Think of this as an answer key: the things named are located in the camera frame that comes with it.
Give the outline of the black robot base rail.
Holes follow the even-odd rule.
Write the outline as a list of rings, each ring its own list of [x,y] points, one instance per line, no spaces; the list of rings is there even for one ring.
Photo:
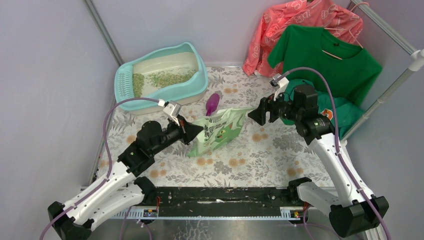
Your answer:
[[[157,187],[140,203],[151,217],[282,219],[308,217],[306,204],[281,187]]]

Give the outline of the metal clothes rack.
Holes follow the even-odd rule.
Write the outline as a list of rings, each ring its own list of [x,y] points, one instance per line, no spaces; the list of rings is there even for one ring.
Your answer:
[[[369,6],[415,50],[424,47],[421,0],[371,0]],[[360,41],[383,70],[366,96],[368,108],[413,62],[409,53],[370,18]],[[424,148],[424,71],[414,71],[347,140],[351,159],[364,181],[383,195],[387,188],[419,184]]]

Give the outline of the teal cat litter box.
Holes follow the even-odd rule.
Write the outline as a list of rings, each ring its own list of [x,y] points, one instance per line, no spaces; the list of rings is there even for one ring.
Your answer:
[[[158,89],[151,94],[134,97],[133,74],[149,74],[162,70],[189,68],[197,70],[192,78],[184,83]],[[209,85],[208,73],[202,57],[189,42],[165,47],[148,53],[136,60],[124,63],[116,71],[114,94],[123,111],[133,115],[144,115],[160,111],[157,103],[149,99],[176,101],[181,105],[199,101]]]

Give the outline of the pink patterned garment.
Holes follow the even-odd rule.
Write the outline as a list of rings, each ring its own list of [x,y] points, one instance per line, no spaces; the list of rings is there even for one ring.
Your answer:
[[[334,37],[350,44],[357,44],[363,29],[363,20],[357,14],[331,0],[293,0],[274,5],[262,14],[250,41],[242,66],[246,75],[270,77],[282,70],[281,63],[270,67],[267,58],[287,26],[292,24],[328,28]]]

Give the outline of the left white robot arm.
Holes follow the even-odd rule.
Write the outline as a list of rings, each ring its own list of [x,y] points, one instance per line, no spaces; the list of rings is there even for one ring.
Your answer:
[[[162,128],[157,121],[145,122],[133,141],[108,171],[81,193],[65,203],[53,202],[47,209],[50,223],[62,240],[86,240],[106,220],[131,206],[148,206],[155,201],[156,188],[141,173],[154,162],[154,156],[175,142],[188,145],[203,127],[179,114],[175,101],[157,101],[168,116]]]

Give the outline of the green t-shirt on hanger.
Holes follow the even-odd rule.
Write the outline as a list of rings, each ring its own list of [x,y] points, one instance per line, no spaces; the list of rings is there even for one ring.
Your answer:
[[[382,66],[369,52],[344,42],[323,27],[289,25],[267,57],[270,67],[282,64],[282,73],[298,68],[289,80],[308,80],[315,89],[345,98],[356,106],[364,101]]]

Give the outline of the green cat litter bag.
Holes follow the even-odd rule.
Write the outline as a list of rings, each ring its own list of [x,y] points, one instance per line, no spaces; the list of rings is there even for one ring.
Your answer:
[[[203,127],[203,130],[196,136],[187,156],[200,157],[231,142],[241,133],[246,115],[252,110],[252,107],[230,107],[195,120],[193,124]]]

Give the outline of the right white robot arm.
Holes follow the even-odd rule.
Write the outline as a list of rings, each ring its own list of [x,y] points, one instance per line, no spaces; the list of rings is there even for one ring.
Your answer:
[[[315,207],[329,218],[333,230],[343,238],[382,226],[389,203],[385,197],[377,197],[356,172],[341,147],[338,128],[318,110],[314,87],[298,85],[292,100],[286,100],[288,79],[277,74],[270,84],[275,93],[263,97],[248,117],[261,126],[278,119],[294,122],[297,133],[323,163],[337,192],[329,193],[303,177],[289,182],[287,201],[293,206],[307,203]]]

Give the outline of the purple litter scoop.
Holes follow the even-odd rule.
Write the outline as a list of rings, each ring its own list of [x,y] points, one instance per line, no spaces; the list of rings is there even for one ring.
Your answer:
[[[213,93],[205,104],[206,116],[211,116],[218,108],[220,96],[217,93]]]

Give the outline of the green litter pile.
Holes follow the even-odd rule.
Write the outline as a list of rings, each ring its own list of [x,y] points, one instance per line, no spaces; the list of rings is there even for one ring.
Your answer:
[[[195,69],[178,68],[158,70],[153,73],[133,73],[132,88],[134,97],[149,95],[159,89],[185,83],[197,72]]]

